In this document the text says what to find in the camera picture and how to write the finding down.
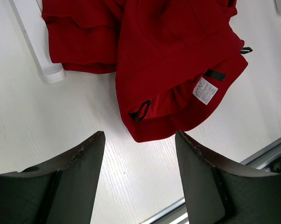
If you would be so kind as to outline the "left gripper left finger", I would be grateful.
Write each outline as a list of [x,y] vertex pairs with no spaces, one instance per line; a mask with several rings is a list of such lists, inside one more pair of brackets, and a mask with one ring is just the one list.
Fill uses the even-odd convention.
[[0,174],[0,224],[90,223],[104,147],[98,131],[50,160]]

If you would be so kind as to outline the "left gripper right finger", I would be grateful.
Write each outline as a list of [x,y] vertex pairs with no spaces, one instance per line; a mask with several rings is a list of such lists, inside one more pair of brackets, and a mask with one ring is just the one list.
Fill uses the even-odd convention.
[[191,224],[281,224],[281,173],[252,168],[175,135]]

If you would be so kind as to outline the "red skirt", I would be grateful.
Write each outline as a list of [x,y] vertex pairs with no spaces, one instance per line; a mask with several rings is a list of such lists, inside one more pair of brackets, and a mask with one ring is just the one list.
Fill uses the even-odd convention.
[[234,0],[45,0],[52,62],[115,73],[121,119],[136,142],[204,122],[248,63],[230,27]]

